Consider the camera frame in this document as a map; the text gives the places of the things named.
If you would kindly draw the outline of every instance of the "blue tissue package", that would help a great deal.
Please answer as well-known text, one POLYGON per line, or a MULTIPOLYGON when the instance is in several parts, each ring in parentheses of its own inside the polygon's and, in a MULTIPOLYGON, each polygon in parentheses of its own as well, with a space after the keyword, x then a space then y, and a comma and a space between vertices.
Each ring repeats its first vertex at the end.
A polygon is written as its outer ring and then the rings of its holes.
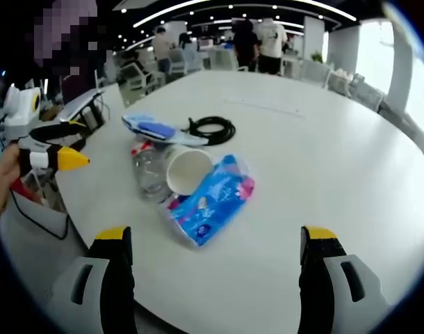
POLYGON ((252 195, 254 180, 242 167, 227 155, 191 197, 170 210, 170 218, 195 245, 204 245, 226 226, 252 195))

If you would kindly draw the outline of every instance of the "sleeve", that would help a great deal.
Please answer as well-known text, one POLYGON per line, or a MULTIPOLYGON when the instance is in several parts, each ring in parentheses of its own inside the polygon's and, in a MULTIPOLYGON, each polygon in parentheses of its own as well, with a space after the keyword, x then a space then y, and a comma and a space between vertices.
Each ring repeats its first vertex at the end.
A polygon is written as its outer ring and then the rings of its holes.
POLYGON ((282 28, 282 43, 286 43, 286 42, 288 42, 288 35, 286 34, 284 27, 281 26, 281 28, 282 28))

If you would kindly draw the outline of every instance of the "ceiling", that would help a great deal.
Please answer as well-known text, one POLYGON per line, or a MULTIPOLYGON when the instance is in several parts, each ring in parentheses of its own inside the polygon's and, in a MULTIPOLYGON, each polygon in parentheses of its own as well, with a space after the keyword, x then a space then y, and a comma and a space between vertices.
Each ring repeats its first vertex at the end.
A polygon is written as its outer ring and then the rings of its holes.
MULTIPOLYGON (((37 73, 46 77, 50 73, 55 74, 61 69, 70 68, 70 64, 83 66, 82 62, 85 62, 95 66, 105 57, 105 49, 121 50, 123 46, 132 45, 133 41, 139 42, 147 34, 152 35, 161 20, 187 21, 188 30, 193 32, 193 36, 199 37, 203 34, 202 28, 193 25, 211 22, 210 16, 218 20, 243 17, 243 14, 253 19, 279 15, 281 21, 303 24, 305 15, 322 15, 327 30, 358 24, 361 19, 382 16, 379 0, 320 0, 321 3, 354 15, 356 22, 324 8, 293 0, 272 0, 269 3, 260 0, 231 0, 234 5, 232 9, 228 7, 231 3, 229 0, 208 0, 171 11, 133 28, 136 22, 187 0, 74 1, 96 1, 97 17, 89 20, 82 18, 80 26, 72 26, 70 34, 65 36, 67 42, 63 41, 60 50, 54 51, 52 59, 48 59, 42 68, 38 67, 33 58, 34 30, 37 25, 42 25, 44 8, 51 8, 57 3, 67 3, 67 0, 35 0, 34 3, 22 0, 0 1, 0 15, 3 13, 3 19, 0 20, 0 71, 6 70, 7 76, 14 76, 8 78, 11 82, 28 81, 37 73), (272 5, 278 6, 278 9, 272 9, 272 5), (125 13, 121 13, 123 8, 127 9, 125 13), (86 46, 94 40, 98 42, 97 51, 88 51, 86 46)), ((58 24, 60 21, 57 17, 52 22, 58 24)), ((208 25, 207 33, 214 34, 218 27, 219 24, 208 25)))
MULTIPOLYGON (((342 10, 356 17, 357 21, 355 22, 338 13, 310 3, 301 2, 300 0, 272 0, 268 3, 260 0, 204 0, 204 2, 162 14, 133 28, 134 24, 146 19, 150 15, 186 1, 188 0, 121 0, 119 3, 114 4, 111 7, 113 9, 111 12, 111 21, 114 24, 108 27, 109 35, 112 36, 114 49, 119 51, 122 47, 127 48, 130 45, 139 43, 147 35, 152 36, 152 31, 161 24, 161 21, 185 21, 188 23, 188 31, 193 32, 192 36, 200 37, 202 35, 215 35, 219 31, 219 26, 229 26, 229 23, 208 24, 206 26, 196 25, 215 20, 243 17, 243 14, 246 14, 247 18, 251 19, 262 19, 264 17, 276 18, 276 16, 279 16, 279 21, 301 25, 303 25, 305 16, 317 18, 319 15, 322 15, 325 22, 325 29, 328 31, 358 24, 359 20, 383 16, 378 0, 319 1, 322 4, 342 10)), ((292 31, 303 31, 296 27, 285 26, 285 28, 292 31)))

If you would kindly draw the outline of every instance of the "paper cup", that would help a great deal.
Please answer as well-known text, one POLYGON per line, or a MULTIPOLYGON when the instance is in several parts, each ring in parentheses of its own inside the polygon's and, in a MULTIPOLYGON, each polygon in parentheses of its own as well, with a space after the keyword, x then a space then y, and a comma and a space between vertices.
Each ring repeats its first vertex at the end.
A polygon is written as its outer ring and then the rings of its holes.
POLYGON ((192 195, 206 175, 213 171, 209 154, 187 146, 171 145, 165 149, 163 158, 168 186, 179 195, 192 195))

